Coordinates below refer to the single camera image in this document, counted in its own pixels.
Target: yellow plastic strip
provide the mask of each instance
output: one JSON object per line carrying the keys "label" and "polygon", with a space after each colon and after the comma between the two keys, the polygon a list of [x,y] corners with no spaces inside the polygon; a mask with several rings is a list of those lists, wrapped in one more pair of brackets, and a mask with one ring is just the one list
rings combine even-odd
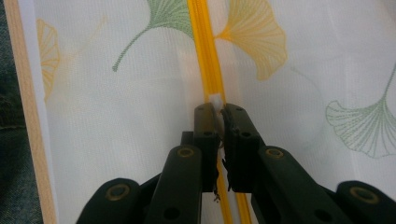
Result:
{"label": "yellow plastic strip", "polygon": [[238,202],[239,216],[241,217],[241,224],[250,224],[251,218],[248,209],[247,196],[244,193],[235,193],[236,201]]}
{"label": "yellow plastic strip", "polygon": [[198,63],[201,69],[205,101],[209,101],[209,95],[220,93],[221,99],[225,102],[219,59],[212,27],[210,26],[206,1],[188,0],[188,5]]}
{"label": "yellow plastic strip", "polygon": [[225,188],[224,175],[221,167],[221,159],[218,160],[218,194],[220,196],[220,207],[223,215],[224,223],[233,223],[233,217],[231,215],[230,202],[227,197],[227,189]]}
{"label": "yellow plastic strip", "polygon": [[[209,101],[209,95],[219,93],[222,101],[225,103],[219,59],[212,34],[212,27],[210,25],[209,10],[207,9],[206,0],[188,0],[188,5],[198,63],[201,69],[205,101]],[[221,169],[221,162],[218,162],[218,170],[220,206],[224,223],[233,223]],[[241,223],[250,224],[251,220],[246,195],[236,194],[236,202],[238,203]]]}

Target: screw hole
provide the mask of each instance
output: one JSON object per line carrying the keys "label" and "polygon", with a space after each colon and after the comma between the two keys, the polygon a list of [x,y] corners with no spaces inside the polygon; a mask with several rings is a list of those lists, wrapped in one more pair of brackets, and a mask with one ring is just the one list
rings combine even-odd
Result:
{"label": "screw hole", "polygon": [[368,189],[364,189],[360,187],[352,187],[349,192],[350,194],[352,194],[353,197],[359,199],[364,203],[375,204],[378,203],[379,201],[378,196],[376,196],[376,194],[372,193]]}
{"label": "screw hole", "polygon": [[332,222],[332,215],[330,215],[328,212],[318,209],[315,211],[315,216],[323,222]]}
{"label": "screw hole", "polygon": [[106,198],[109,201],[118,201],[129,194],[130,188],[126,184],[118,184],[109,188],[106,192]]}
{"label": "screw hole", "polygon": [[193,154],[194,151],[188,147],[183,147],[177,151],[177,155],[183,158],[191,157]]}
{"label": "screw hole", "polygon": [[251,134],[250,134],[250,133],[242,133],[242,136],[244,136],[244,137],[250,137]]}
{"label": "screw hole", "polygon": [[175,220],[180,216],[180,211],[175,207],[170,207],[165,209],[163,212],[163,217],[168,220]]}
{"label": "screw hole", "polygon": [[283,152],[277,148],[268,148],[265,150],[265,154],[276,159],[283,157]]}

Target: yellow ginkgo leaf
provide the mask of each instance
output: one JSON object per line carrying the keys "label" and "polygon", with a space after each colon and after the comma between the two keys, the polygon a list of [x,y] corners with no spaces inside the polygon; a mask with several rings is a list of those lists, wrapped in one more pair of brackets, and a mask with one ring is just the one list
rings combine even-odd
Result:
{"label": "yellow ginkgo leaf", "polygon": [[285,33],[266,0],[230,0],[227,25],[216,37],[247,53],[260,80],[269,78],[288,58]]}
{"label": "yellow ginkgo leaf", "polygon": [[37,20],[37,37],[46,100],[52,91],[55,71],[60,62],[58,34],[55,28],[39,19]]}

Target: ginkgo leaf pattern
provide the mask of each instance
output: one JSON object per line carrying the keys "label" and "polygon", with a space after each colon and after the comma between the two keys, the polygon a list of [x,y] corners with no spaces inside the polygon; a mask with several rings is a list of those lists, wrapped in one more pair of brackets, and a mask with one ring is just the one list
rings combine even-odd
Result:
{"label": "ginkgo leaf pattern", "polygon": [[374,105],[348,109],[333,101],[327,106],[327,121],[349,149],[361,151],[372,158],[396,154],[396,118],[387,105],[388,90],[395,71],[396,64],[383,96]]}
{"label": "ginkgo leaf pattern", "polygon": [[255,62],[257,79],[268,79],[288,58],[286,35],[266,0],[230,0],[228,22],[216,37],[233,42]]}
{"label": "ginkgo leaf pattern", "polygon": [[120,62],[134,42],[148,30],[165,27],[177,29],[192,38],[190,14],[186,0],[148,0],[150,19],[148,26],[137,34],[120,54],[113,71],[117,72]]}
{"label": "ginkgo leaf pattern", "polygon": [[54,27],[46,24],[43,20],[37,20],[36,24],[45,100],[47,100],[52,91],[55,72],[60,62],[58,34]]}

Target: leaf stem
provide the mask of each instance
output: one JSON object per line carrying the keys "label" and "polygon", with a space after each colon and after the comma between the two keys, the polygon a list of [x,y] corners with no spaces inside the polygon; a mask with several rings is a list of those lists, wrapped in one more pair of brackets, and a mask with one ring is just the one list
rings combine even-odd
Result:
{"label": "leaf stem", "polygon": [[393,80],[393,78],[394,78],[394,76],[395,76],[395,73],[396,73],[396,64],[395,64],[395,66],[393,67],[392,75],[390,76],[390,79],[389,79],[389,81],[388,81],[388,85],[387,85],[387,88],[385,89],[384,96],[386,96],[386,95],[388,94],[388,89],[389,89],[389,86],[390,86],[390,82],[392,82],[392,80]]}
{"label": "leaf stem", "polygon": [[125,47],[125,49],[122,51],[122,53],[120,54],[119,58],[117,59],[116,63],[114,63],[113,65],[113,71],[117,72],[117,70],[119,70],[119,65],[120,62],[122,60],[122,58],[125,56],[126,52],[128,51],[128,49],[132,46],[132,44],[143,34],[145,33],[147,30],[151,29],[150,26],[147,26],[144,30],[142,30],[139,34],[137,34],[134,39],[129,42],[129,44]]}

